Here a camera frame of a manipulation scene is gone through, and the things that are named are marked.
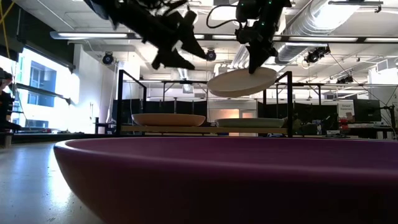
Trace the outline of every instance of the computer monitor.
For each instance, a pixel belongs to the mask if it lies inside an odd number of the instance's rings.
[[[354,100],[355,122],[381,121],[379,100]]]

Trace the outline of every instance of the wooden shelf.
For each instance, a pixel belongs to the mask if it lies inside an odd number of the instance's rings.
[[[152,133],[274,133],[287,134],[286,128],[216,128],[216,127],[164,127],[164,126],[122,126],[121,131],[142,131]]]

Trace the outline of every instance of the purple bowl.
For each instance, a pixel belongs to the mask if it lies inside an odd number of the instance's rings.
[[[107,223],[398,222],[398,142],[114,138],[54,149]]]

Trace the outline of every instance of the gray bowl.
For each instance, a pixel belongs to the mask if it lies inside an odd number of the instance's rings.
[[[281,128],[283,119],[275,118],[230,118],[217,119],[217,127],[221,128]]]

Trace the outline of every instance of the ceiling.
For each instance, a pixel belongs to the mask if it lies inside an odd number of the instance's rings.
[[[109,21],[100,19],[83,1],[74,0],[14,0],[35,17],[39,18],[57,31],[75,32],[112,32]],[[206,26],[206,12],[211,9],[212,0],[201,1],[202,5],[192,4],[192,8],[198,11],[198,22],[195,24],[195,33],[233,34],[236,25],[229,23],[217,29],[209,29]],[[299,10],[308,3],[308,0],[296,0],[293,8],[287,9],[284,14],[286,21],[294,17]],[[382,11],[374,13],[375,8],[360,8],[343,25],[333,31],[332,35],[388,35],[398,36],[398,1],[384,0]],[[210,24],[219,24],[222,21],[210,21]],[[121,26],[118,32],[129,32]],[[183,57],[191,61],[197,70],[213,71],[217,63],[231,63],[238,51],[240,44],[236,41],[199,41],[207,50],[215,49],[217,59],[214,62],[206,62],[198,57],[183,53]],[[119,60],[129,60],[129,54],[133,51],[141,58],[141,74],[146,78],[159,77],[160,74],[170,74],[170,69],[153,70],[150,63],[156,55],[157,49],[150,44],[143,44],[139,40],[91,40],[85,44],[85,50],[93,56],[103,54],[101,52],[114,49],[114,56]],[[283,71],[293,71],[295,81],[327,82],[329,77],[342,72],[344,69],[353,68],[354,78],[358,82],[366,82],[368,69],[375,63],[366,63],[367,60],[377,62],[386,56],[398,57],[398,45],[392,44],[331,44],[331,56],[323,58],[319,63],[310,67],[302,66],[303,57],[299,57],[287,66]]]

